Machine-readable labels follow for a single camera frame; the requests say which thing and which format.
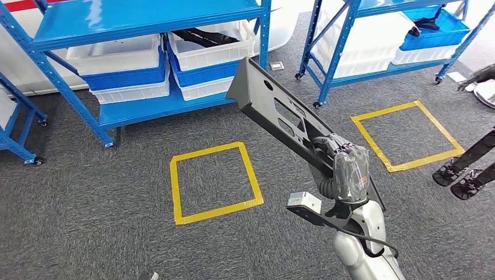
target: shelf caster wheel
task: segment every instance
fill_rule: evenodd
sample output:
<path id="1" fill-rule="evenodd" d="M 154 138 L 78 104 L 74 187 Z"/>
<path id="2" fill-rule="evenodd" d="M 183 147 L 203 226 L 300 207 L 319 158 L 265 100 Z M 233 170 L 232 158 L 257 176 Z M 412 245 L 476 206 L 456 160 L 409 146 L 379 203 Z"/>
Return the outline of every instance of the shelf caster wheel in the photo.
<path id="1" fill-rule="evenodd" d="M 34 158 L 34 162 L 33 164 L 34 165 L 42 165 L 43 163 L 45 162 L 45 159 L 43 159 L 42 157 L 35 157 Z"/>
<path id="2" fill-rule="evenodd" d="M 439 85 L 444 82 L 444 78 L 442 77 L 435 77 L 435 85 Z"/>

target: shelf post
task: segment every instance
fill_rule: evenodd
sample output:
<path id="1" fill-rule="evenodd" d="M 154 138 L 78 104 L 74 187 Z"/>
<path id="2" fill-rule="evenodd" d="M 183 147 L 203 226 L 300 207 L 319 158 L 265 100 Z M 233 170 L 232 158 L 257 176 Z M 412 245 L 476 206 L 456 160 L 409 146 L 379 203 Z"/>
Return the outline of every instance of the shelf post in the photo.
<path id="1" fill-rule="evenodd" d="M 304 44 L 304 50 L 302 51 L 301 65 L 299 66 L 299 72 L 296 74 L 297 79 L 306 74 L 306 65 L 309 63 L 309 53 L 311 52 L 311 44 L 315 36 L 316 24 L 318 22 L 321 6 L 322 0 L 315 0 L 313 14 L 311 15 L 311 21 L 309 22 L 308 34 L 306 35 L 306 43 Z"/>
<path id="2" fill-rule="evenodd" d="M 14 19 L 3 3 L 0 3 L 0 22 L 5 30 L 12 36 L 31 60 L 40 68 L 50 82 L 58 89 L 69 105 L 87 123 L 96 136 L 103 142 L 105 147 L 113 146 L 113 141 L 108 133 L 99 126 L 94 116 L 79 100 L 77 95 L 65 83 L 55 68 L 50 64 L 47 57 L 32 47 L 33 39 L 27 35 L 20 24 Z"/>
<path id="3" fill-rule="evenodd" d="M 45 0 L 33 0 L 34 4 L 38 7 L 42 14 L 45 14 L 47 9 L 47 2 Z"/>
<path id="4" fill-rule="evenodd" d="M 485 16 L 481 19 L 481 21 L 478 23 L 478 25 L 469 33 L 468 37 L 462 44 L 455 50 L 454 55 L 452 56 L 451 62 L 445 64 L 442 67 L 442 70 L 437 74 L 438 78 L 443 78 L 447 71 L 452 67 L 454 62 L 461 56 L 462 53 L 466 50 L 466 48 L 469 46 L 469 44 L 476 38 L 478 33 L 482 30 L 483 26 L 488 22 L 490 17 L 495 13 L 495 3 L 493 6 L 488 10 L 488 12 L 485 14 Z"/>
<path id="5" fill-rule="evenodd" d="M 260 19 L 260 66 L 268 67 L 268 35 L 270 32 L 271 0 L 262 0 L 263 15 Z"/>
<path id="6" fill-rule="evenodd" d="M 347 38 L 349 37 L 349 33 L 351 32 L 351 27 L 354 25 L 354 21 L 357 17 L 357 12 L 360 5 L 361 0 L 353 0 L 349 5 L 346 19 L 340 32 L 339 40 L 337 40 L 337 45 L 335 46 L 335 50 L 333 51 L 332 60 L 325 75 L 325 81 L 323 81 L 322 87 L 320 88 L 320 95 L 318 96 L 318 103 L 320 106 L 325 103 L 326 96 L 330 91 L 333 76 L 335 74 L 335 71 L 337 70 L 337 66 L 339 65 L 340 56 L 344 51 Z"/>
<path id="7" fill-rule="evenodd" d="M 20 158 L 24 160 L 24 163 L 33 163 L 35 154 L 29 152 L 26 148 L 24 148 L 21 144 L 14 141 L 10 138 L 9 135 L 3 130 L 0 129 L 0 143 L 3 142 L 6 149 L 11 151 L 12 153 L 18 155 Z"/>

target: red stripe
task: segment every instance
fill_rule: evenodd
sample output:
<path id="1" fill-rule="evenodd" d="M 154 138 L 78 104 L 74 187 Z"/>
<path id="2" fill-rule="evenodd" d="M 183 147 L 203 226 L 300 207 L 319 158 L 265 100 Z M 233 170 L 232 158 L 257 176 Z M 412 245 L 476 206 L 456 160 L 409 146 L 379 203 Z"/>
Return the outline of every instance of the red stripe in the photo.
<path id="1" fill-rule="evenodd" d="M 48 3 L 55 3 L 61 1 L 66 1 L 66 0 L 47 0 Z M 34 4 L 33 0 L 21 0 L 17 2 L 5 3 L 4 5 L 11 13 L 36 8 L 36 5 Z"/>

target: blue plastic bin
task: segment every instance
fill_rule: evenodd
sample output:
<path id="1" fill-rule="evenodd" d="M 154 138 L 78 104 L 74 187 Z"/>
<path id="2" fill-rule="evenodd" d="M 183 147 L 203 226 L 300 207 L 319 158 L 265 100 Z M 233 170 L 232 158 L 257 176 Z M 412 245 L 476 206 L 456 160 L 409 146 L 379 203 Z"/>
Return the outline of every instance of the blue plastic bin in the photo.
<path id="1" fill-rule="evenodd" d="M 235 76 L 235 71 L 237 70 L 240 61 L 230 61 L 193 70 L 181 71 L 177 57 L 174 55 L 168 40 L 167 49 L 169 50 L 168 55 L 172 71 L 177 75 L 179 86 L 181 87 L 198 85 L 199 83 L 206 83 Z"/>
<path id="2" fill-rule="evenodd" d="M 156 68 L 138 69 L 130 71 L 82 75 L 90 90 L 104 90 L 123 88 L 126 86 L 147 85 L 165 81 L 165 54 L 162 46 L 158 47 L 159 64 Z"/>
<path id="3" fill-rule="evenodd" d="M 439 6 L 405 10 L 403 13 L 411 20 L 433 18 L 438 8 Z M 410 51 L 421 48 L 458 45 L 464 36 L 470 32 L 470 29 L 460 19 L 445 9 L 442 9 L 436 20 L 436 24 L 440 27 L 438 31 L 420 28 L 421 34 L 419 37 L 407 34 L 405 42 L 400 46 L 400 49 L 402 51 Z"/>

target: white plastic bin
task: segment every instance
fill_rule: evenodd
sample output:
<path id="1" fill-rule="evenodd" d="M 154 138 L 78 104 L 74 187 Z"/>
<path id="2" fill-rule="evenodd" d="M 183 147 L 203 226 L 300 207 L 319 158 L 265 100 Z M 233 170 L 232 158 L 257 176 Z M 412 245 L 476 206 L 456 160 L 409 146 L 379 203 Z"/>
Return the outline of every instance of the white plastic bin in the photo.
<path id="1" fill-rule="evenodd" d="M 5 129 L 14 113 L 17 103 L 12 101 L 7 94 L 0 90 L 0 126 Z"/>
<path id="2" fill-rule="evenodd" d="M 184 41 L 179 36 L 169 32 L 168 40 L 181 71 L 211 66 L 229 61 L 241 60 L 253 55 L 255 45 L 255 33 L 249 27 L 247 20 L 235 22 L 235 28 L 216 31 L 222 34 L 236 37 L 239 42 L 205 48 L 196 43 Z"/>
<path id="3" fill-rule="evenodd" d="M 169 96 L 170 94 L 170 65 L 168 56 L 165 61 L 165 81 L 140 86 L 119 87 L 116 89 L 96 90 L 91 92 L 100 104 L 126 102 L 140 99 Z"/>
<path id="4" fill-rule="evenodd" d="M 337 14 L 339 9 L 344 5 L 344 1 L 332 0 L 323 1 L 318 17 L 318 25 L 323 28 Z M 333 26 L 339 28 L 344 25 L 347 9 L 335 21 Z M 407 32 L 414 26 L 414 22 L 410 20 L 403 12 L 384 13 L 381 15 L 359 17 L 355 19 L 354 24 L 349 32 L 347 44 L 362 45 L 361 36 L 368 39 L 386 39 L 395 40 L 399 38 L 404 40 Z"/>
<path id="5" fill-rule="evenodd" d="M 70 47 L 66 60 L 80 75 L 93 75 L 146 68 L 159 62 L 158 34 Z"/>
<path id="6" fill-rule="evenodd" d="M 313 49 L 312 51 L 315 58 L 322 64 L 323 69 L 327 71 L 331 57 L 324 57 L 319 52 L 318 49 Z M 337 70 L 335 71 L 334 78 L 342 78 L 354 75 L 362 75 L 367 73 L 379 72 L 387 70 L 392 58 L 385 58 L 373 61 L 363 61 L 356 63 L 339 63 Z"/>
<path id="7" fill-rule="evenodd" d="M 445 60 L 451 58 L 455 50 L 459 47 L 458 45 L 448 45 L 445 47 L 437 48 L 422 48 L 420 50 L 412 51 L 401 51 L 397 50 L 395 58 L 392 63 L 395 65 L 415 63 L 415 62 L 425 62 L 432 60 Z"/>
<path id="8" fill-rule="evenodd" d="M 332 58 L 333 52 L 335 51 L 335 46 L 339 39 L 339 33 L 336 29 L 330 28 L 328 30 L 328 36 L 319 40 L 312 52 L 315 52 L 317 48 L 319 54 L 323 57 Z M 367 61 L 377 61 L 388 59 L 391 61 L 395 55 L 400 45 L 404 42 L 404 39 L 396 41 L 372 41 L 367 44 L 361 45 L 346 45 L 342 56 L 340 57 L 340 64 L 353 64 L 362 63 Z"/>
<path id="9" fill-rule="evenodd" d="M 193 86 L 179 87 L 182 92 L 182 98 L 185 101 L 198 99 L 201 97 L 206 97 L 210 95 L 215 95 L 217 93 L 226 92 L 229 90 L 233 81 L 233 77 L 227 77 L 218 80 L 212 80 L 211 82 L 199 83 Z"/>
<path id="10" fill-rule="evenodd" d="M 324 1 L 316 27 L 316 34 L 330 22 L 343 2 Z M 346 11 L 316 43 L 320 55 L 332 57 L 340 37 Z M 355 20 L 341 55 L 340 63 L 362 63 L 382 61 L 395 57 L 397 49 L 404 43 L 407 32 L 414 23 L 402 12 L 361 17 Z"/>

